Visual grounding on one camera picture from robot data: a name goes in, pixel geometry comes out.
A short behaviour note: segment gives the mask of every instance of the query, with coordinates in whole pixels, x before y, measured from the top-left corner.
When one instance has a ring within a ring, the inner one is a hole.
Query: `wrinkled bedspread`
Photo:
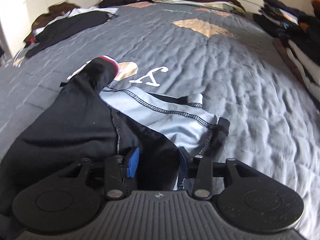
[[[119,8],[118,18],[47,48],[20,68],[0,69],[0,157],[50,106],[60,82],[108,55],[138,66],[111,87],[134,85],[175,97],[202,93],[204,109],[231,122],[215,161],[235,157],[296,190],[305,203],[298,231],[320,239],[319,112],[272,38],[226,12],[146,2]]]

